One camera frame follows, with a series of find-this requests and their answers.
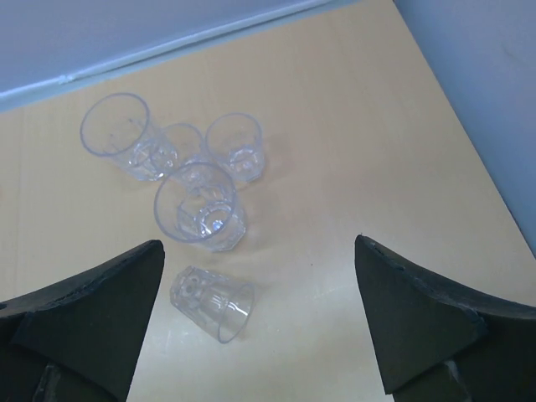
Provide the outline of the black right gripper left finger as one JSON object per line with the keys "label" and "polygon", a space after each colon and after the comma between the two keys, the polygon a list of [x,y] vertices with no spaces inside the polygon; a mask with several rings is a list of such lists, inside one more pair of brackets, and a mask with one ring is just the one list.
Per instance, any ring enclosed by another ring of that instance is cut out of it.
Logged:
{"label": "black right gripper left finger", "polygon": [[161,283],[149,240],[1,304],[3,401],[126,400]]}

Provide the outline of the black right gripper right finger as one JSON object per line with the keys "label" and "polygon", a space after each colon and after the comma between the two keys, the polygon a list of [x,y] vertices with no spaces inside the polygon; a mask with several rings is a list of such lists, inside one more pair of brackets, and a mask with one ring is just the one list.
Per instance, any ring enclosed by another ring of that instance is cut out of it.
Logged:
{"label": "black right gripper right finger", "polygon": [[396,401],[533,401],[535,309],[429,271],[367,236],[355,271]]}

